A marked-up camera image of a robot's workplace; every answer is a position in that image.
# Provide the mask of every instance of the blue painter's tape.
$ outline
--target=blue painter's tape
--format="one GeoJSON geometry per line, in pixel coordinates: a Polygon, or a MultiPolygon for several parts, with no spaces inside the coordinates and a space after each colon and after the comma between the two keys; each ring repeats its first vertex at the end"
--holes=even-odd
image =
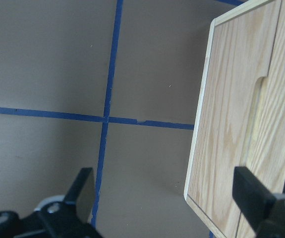
{"type": "Polygon", "coordinates": [[[106,150],[106,143],[107,143],[107,133],[108,133],[108,123],[103,123],[102,133],[101,133],[101,145],[99,148],[97,174],[96,174],[95,202],[94,202],[94,206],[93,206],[93,212],[92,212],[93,217],[92,217],[92,221],[91,221],[91,224],[93,227],[96,226],[99,197],[100,197],[100,191],[101,191],[101,186],[102,186],[104,158],[105,158],[105,150],[106,150]]]}
{"type": "Polygon", "coordinates": [[[243,4],[243,2],[239,1],[239,0],[217,0],[217,1],[221,1],[221,2],[228,3],[231,5],[235,5],[235,6],[239,6],[239,5],[243,4]]]}
{"type": "Polygon", "coordinates": [[[115,71],[115,66],[116,66],[116,56],[117,56],[117,50],[118,50],[118,40],[119,40],[119,34],[120,34],[122,3],[123,3],[123,0],[117,1],[116,14],[114,17],[113,41],[112,41],[111,57],[109,61],[107,88],[106,88],[105,106],[104,106],[104,118],[106,119],[109,118],[109,114],[111,112],[112,89],[113,89],[113,82],[114,82],[114,71],[115,71]]]}
{"type": "Polygon", "coordinates": [[[28,117],[42,117],[42,118],[59,118],[59,119],[69,119],[69,120],[84,120],[84,121],[93,121],[93,122],[105,121],[103,117],[97,117],[97,116],[28,110],[28,109],[15,109],[15,108],[0,108],[0,114],[28,116],[28,117]]]}
{"type": "Polygon", "coordinates": [[[108,134],[108,122],[109,122],[109,115],[111,112],[114,72],[115,72],[115,66],[116,66],[116,56],[117,56],[118,40],[119,40],[119,33],[120,33],[122,3],[123,3],[123,0],[117,0],[116,13],[114,17],[113,41],[112,41],[111,57],[109,61],[107,88],[106,88],[105,106],[104,106],[104,119],[106,121],[103,123],[103,126],[102,126],[101,144],[100,144],[100,149],[99,149],[96,184],[95,184],[96,197],[95,197],[95,202],[94,202],[93,212],[92,212],[93,217],[91,221],[91,224],[93,227],[96,226],[100,190],[101,190],[101,185],[102,185],[105,148],[106,148],[107,134],[108,134]]]}
{"type": "Polygon", "coordinates": [[[131,125],[145,125],[145,126],[186,129],[186,130],[194,129],[194,125],[192,124],[171,123],[171,122],[155,121],[155,120],[138,121],[136,119],[110,117],[109,122],[120,123],[120,124],[131,124],[131,125]]]}

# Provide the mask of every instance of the plywood edge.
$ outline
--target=plywood edge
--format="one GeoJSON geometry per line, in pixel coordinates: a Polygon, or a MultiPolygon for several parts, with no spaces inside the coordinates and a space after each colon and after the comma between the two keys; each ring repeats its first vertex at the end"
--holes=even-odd
{"type": "Polygon", "coordinates": [[[226,238],[226,236],[216,227],[216,225],[207,217],[200,207],[189,197],[186,197],[187,204],[192,208],[196,215],[208,227],[208,229],[216,236],[216,238],[226,238]]]}
{"type": "Polygon", "coordinates": [[[238,7],[235,7],[234,9],[224,13],[223,15],[217,17],[215,19],[215,26],[218,26],[226,21],[230,21],[240,15],[245,14],[248,11],[251,11],[257,7],[260,7],[261,5],[265,5],[269,2],[272,2],[274,0],[249,0],[242,5],[239,5],[238,7]]]}
{"type": "Polygon", "coordinates": [[[211,57],[211,49],[212,49],[212,44],[213,44],[214,28],[215,28],[215,19],[211,23],[210,32],[208,36],[208,43],[207,43],[207,49],[206,49],[206,55],[205,55],[205,63],[204,63],[204,69],[203,69],[201,89],[200,89],[200,94],[198,98],[196,118],[195,118],[195,124],[194,124],[194,132],[193,132],[193,137],[192,137],[192,144],[191,144],[190,156],[188,159],[188,166],[187,166],[187,173],[186,173],[186,180],[185,180],[185,187],[184,187],[184,199],[185,200],[187,199],[187,194],[188,194],[188,186],[189,186],[191,170],[192,170],[192,165],[193,165],[197,132],[198,132],[198,127],[199,127],[199,122],[200,122],[200,117],[201,117],[201,112],[202,112],[202,105],[203,105],[204,92],[205,92],[205,86],[206,86],[206,78],[207,78],[207,73],[208,73],[208,65],[209,65],[209,61],[211,57]]]}

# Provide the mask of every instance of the wood grain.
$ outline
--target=wood grain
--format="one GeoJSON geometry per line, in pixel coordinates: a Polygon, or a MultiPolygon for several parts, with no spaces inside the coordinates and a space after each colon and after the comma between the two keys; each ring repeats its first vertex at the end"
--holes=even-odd
{"type": "Polygon", "coordinates": [[[214,27],[207,76],[204,70],[185,197],[210,229],[220,231],[218,237],[236,234],[240,212],[231,196],[233,168],[249,137],[256,84],[268,76],[280,0],[265,2],[214,27]]]}
{"type": "MultiPolygon", "coordinates": [[[[260,87],[244,164],[271,192],[282,192],[285,181],[285,0],[282,0],[269,76],[260,87]]],[[[237,237],[254,237],[243,216],[237,237]]]]}

